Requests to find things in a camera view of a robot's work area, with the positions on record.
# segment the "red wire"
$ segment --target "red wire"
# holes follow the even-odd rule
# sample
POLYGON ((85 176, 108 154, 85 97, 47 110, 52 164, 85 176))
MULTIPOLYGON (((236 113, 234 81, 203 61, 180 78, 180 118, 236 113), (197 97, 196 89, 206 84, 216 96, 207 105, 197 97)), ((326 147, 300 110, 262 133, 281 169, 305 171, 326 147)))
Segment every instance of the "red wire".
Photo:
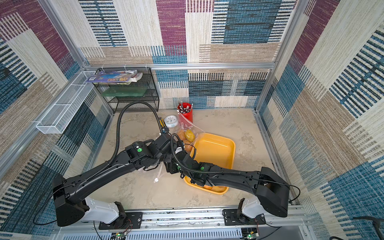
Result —
POLYGON ((256 221, 256 223, 257 223, 257 225, 256 225, 257 233, 260 234, 260 232, 259 232, 259 222, 256 220, 256 218, 254 218, 254 219, 255 219, 255 221, 256 221))
POLYGON ((128 230, 128 228, 129 228, 129 226, 131 226, 131 229, 129 230, 129 232, 128 233, 130 233, 131 232, 131 230, 132 230, 132 228, 133 228, 133 224, 131 225, 131 220, 130 219, 128 219, 128 221, 129 221, 129 224, 128 224, 128 227, 124 230, 124 232, 122 232, 122 233, 125 233, 127 230, 128 230))

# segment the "black mounting plate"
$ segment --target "black mounting plate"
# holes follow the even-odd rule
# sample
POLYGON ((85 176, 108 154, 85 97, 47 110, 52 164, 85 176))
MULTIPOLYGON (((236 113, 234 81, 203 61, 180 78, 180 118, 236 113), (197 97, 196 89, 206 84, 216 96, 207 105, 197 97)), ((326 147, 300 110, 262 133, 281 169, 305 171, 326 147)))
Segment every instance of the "black mounting plate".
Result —
POLYGON ((224 216, 224 223, 226 226, 234 226, 234 225, 257 225, 257 222, 259 225, 265 224, 265 217, 264 214, 257 215, 255 220, 252 218, 249 219, 247 224, 244 224, 239 221, 237 217, 237 209, 224 209, 223 210, 223 216, 224 216))
POLYGON ((139 229, 141 226, 143 213, 142 212, 125 212, 125 214, 127 215, 127 218, 131 220, 131 222, 127 221, 124 224, 124 226, 115 226, 114 222, 112 222, 111 224, 100 222, 99 230, 126 229, 127 227, 129 227, 129 224, 132 225, 132 229, 139 229))

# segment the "black wire shelf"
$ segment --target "black wire shelf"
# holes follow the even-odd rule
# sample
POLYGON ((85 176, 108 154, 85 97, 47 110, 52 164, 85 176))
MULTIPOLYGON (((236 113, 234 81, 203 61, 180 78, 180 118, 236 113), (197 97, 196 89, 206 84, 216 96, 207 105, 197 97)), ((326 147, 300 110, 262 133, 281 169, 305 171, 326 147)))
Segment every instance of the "black wire shelf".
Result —
MULTIPOLYGON (((99 68, 96 71, 96 74, 100 71, 111 72, 111 71, 123 71, 123 70, 137 70, 142 72, 143 76, 137 82, 131 82, 130 84, 102 84, 94 83, 93 85, 97 90, 102 93, 108 88, 129 88, 129 87, 147 87, 147 90, 143 96, 132 96, 132 97, 120 97, 120 96, 104 96, 104 99, 109 103, 109 106, 112 108, 113 112, 121 111, 127 104, 133 101, 144 101, 149 103, 156 111, 159 110, 159 94, 157 92, 155 82, 153 79, 152 71, 150 68, 99 68)), ((135 104, 129 107, 126 112, 147 112, 151 109, 144 104, 135 104)))

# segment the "yellow tray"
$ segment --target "yellow tray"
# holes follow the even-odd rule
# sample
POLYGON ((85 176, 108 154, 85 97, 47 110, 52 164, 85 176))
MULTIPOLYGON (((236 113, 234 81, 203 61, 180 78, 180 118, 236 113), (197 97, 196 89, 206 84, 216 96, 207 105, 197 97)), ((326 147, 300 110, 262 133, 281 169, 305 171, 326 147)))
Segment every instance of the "yellow tray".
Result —
MULTIPOLYGON (((201 133, 197 136, 194 146, 197 149, 195 156, 197 162, 209 162, 220 167, 232 169, 236 144, 231 139, 210 133, 201 133)), ((192 187, 219 195, 226 193, 229 189, 229 187, 221 186, 201 187, 197 184, 192 184, 189 177, 185 177, 184 181, 192 187)))

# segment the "white wire basket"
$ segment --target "white wire basket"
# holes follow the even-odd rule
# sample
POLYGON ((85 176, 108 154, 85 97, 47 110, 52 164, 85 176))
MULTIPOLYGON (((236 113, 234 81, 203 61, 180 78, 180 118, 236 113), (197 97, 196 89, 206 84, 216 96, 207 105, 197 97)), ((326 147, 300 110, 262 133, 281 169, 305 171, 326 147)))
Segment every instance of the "white wire basket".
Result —
POLYGON ((73 116, 93 88, 92 83, 84 83, 95 71, 83 71, 78 74, 63 95, 46 112, 36 128, 44 134, 62 134, 73 116))

